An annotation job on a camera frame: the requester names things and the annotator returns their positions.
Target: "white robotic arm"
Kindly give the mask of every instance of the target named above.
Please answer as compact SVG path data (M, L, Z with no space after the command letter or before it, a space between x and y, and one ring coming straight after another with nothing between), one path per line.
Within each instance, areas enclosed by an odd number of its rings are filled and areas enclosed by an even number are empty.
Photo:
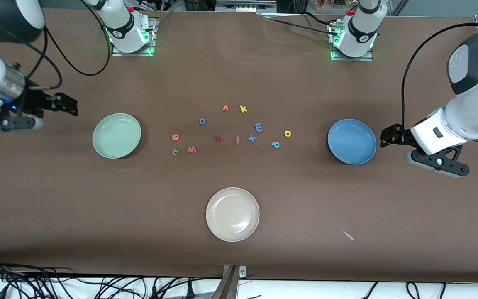
M410 164L459 177L470 171L467 165L457 161L462 144L478 141L478 33L453 51L447 72L455 98L409 131L404 132L398 124L383 130L381 147L412 145L417 149L405 155ZM446 156L450 152L455 152L452 159Z
M354 15L347 15L341 22L343 30L333 45L345 56L364 56L372 47L379 24L387 15L385 0L360 0Z
M134 53L150 42L146 30L149 17L127 8L123 0L84 0L95 9L106 25L116 49Z
M44 25L38 0L0 0L0 42L32 42ZM78 114L76 100L64 93L49 96L36 87L17 67L0 58L0 131L41 129L44 110Z

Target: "beige plate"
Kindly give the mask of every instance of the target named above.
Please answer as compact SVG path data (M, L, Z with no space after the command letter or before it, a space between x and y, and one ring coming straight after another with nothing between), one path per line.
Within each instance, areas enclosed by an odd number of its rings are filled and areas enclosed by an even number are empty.
M210 231L220 240L242 241L258 227L258 202L245 189L222 189L207 204L206 222Z

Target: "table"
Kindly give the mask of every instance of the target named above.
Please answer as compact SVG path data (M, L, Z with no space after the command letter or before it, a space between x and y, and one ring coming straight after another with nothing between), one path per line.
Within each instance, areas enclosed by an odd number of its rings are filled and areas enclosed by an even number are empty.
M102 66L104 38L89 12L45 15L74 64ZM369 163L350 166L324 143L339 119L364 121L377 138L399 122L410 55L466 20L387 17L373 63L330 61L322 34L253 13L173 13L154 57L113 57L93 77L49 46L64 75L60 91L78 100L79 116L46 112L43 131L0 134L0 260L79 273L203 277L247 265L256 278L478 282L477 143L464 148L471 172L460 179L405 163L409 148L378 148ZM475 30L443 34L416 58L408 125L454 96L446 60ZM0 56L24 72L37 59L22 45L0 45ZM42 63L33 79L53 84L56 75ZM117 112L140 121L142 142L125 159L104 159L91 135ZM251 143L255 123L263 132ZM229 186L250 191L261 211L256 232L239 243L218 240L205 223L207 201Z

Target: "light green plate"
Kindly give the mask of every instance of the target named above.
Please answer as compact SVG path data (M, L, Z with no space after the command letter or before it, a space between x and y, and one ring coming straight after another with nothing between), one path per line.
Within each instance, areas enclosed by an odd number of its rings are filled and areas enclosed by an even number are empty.
M93 148L108 159L125 157L138 146L141 127L131 115L116 113L102 119L93 131Z

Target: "white floor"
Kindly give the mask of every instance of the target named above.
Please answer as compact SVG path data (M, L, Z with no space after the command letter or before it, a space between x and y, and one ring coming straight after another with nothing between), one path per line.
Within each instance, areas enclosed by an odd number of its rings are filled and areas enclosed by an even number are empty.
M83 278L88 282L101 282L100 278ZM134 280L134 278L127 278L122 280L116 286L123 286L127 282ZM162 278L157 282L158 289L169 282L171 279ZM154 278L144 279L147 294L146 298L150 297L150 290ZM196 294L212 293L219 284L218 279L200 280L193 282L193 291ZM93 299L99 291L98 285L85 284L77 280L68 280L63 282L68 292L74 299ZM363 298L373 282L310 282L310 281L296 281L296 280L241 280L239 281L239 292L237 299L251 299L260 295L260 299L361 299ZM6 283L0 280L0 291ZM59 299L69 299L59 284L54 284L55 291ZM418 283L419 294L421 299L438 299L442 284ZM133 289L135 292L144 295L144 284L142 280L127 287ZM23 289L32 295L30 289L23 285ZM112 295L116 290L109 289L106 293L101 295L102 299ZM183 297L187 292L187 284L175 287L167 291L165 298ZM129 293L120 293L115 296L116 299L133 299L133 295ZM380 282L370 299L411 299L405 289L403 282ZM478 299L478 284L447 284L444 292L444 299ZM19 294L16 290L10 288L7 292L6 299L19 299Z

